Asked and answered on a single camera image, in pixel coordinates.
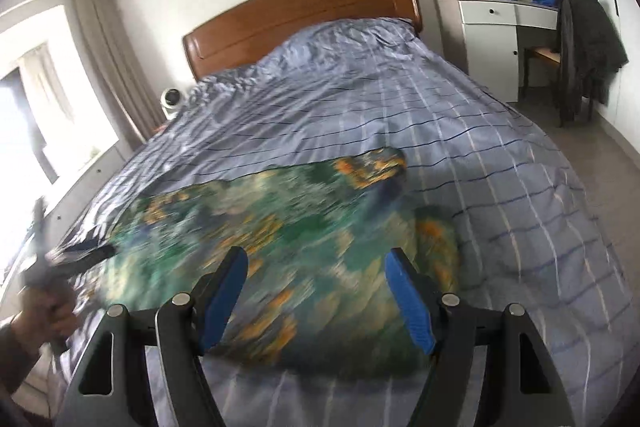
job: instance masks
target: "human hand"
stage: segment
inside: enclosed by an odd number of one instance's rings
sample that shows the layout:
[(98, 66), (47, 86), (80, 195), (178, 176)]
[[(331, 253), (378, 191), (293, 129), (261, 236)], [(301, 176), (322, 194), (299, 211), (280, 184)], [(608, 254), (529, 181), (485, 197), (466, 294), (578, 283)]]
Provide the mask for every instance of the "human hand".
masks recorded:
[(20, 345), (37, 355), (42, 344), (62, 337), (69, 338), (78, 329), (74, 315), (76, 296), (65, 282), (55, 289), (24, 288), (20, 292), (22, 311), (11, 323)]

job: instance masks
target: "clothing on chair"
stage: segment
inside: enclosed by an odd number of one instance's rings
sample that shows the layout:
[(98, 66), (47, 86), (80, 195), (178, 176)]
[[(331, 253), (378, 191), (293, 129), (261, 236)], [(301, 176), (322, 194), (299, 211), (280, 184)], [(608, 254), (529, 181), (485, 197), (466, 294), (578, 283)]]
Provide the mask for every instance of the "clothing on chair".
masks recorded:
[(628, 59), (598, 0), (561, 0), (558, 40), (561, 120), (570, 121), (580, 112), (583, 96), (607, 102), (605, 82)]

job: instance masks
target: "gray floor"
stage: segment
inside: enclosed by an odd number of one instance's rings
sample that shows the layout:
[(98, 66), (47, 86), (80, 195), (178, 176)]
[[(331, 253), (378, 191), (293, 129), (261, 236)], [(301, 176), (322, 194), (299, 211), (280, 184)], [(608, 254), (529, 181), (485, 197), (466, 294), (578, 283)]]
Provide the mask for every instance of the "gray floor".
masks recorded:
[(529, 89), (515, 104), (556, 143), (582, 180), (591, 208), (613, 242), (625, 269), (626, 280), (640, 303), (640, 169), (601, 126), (576, 121), (558, 127), (558, 112), (544, 87)]

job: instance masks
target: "curtain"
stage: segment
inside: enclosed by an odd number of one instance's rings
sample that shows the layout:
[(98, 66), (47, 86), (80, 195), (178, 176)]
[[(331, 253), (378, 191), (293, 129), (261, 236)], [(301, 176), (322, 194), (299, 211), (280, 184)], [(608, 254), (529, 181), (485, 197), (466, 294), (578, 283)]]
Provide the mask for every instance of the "curtain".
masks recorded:
[(164, 121), (133, 52), (114, 0), (73, 0), (88, 54), (117, 126), (129, 145), (151, 138)]
[(33, 118), (47, 144), (68, 137), (74, 127), (74, 113), (60, 84), (46, 42), (16, 60), (22, 86)]

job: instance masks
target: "cabinet door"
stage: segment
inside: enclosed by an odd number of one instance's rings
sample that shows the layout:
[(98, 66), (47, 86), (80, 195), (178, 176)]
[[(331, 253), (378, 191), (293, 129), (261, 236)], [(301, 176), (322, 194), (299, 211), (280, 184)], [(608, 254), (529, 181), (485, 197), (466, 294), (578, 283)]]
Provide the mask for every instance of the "cabinet door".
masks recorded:
[(516, 26), (465, 24), (469, 76), (501, 102), (518, 101)]

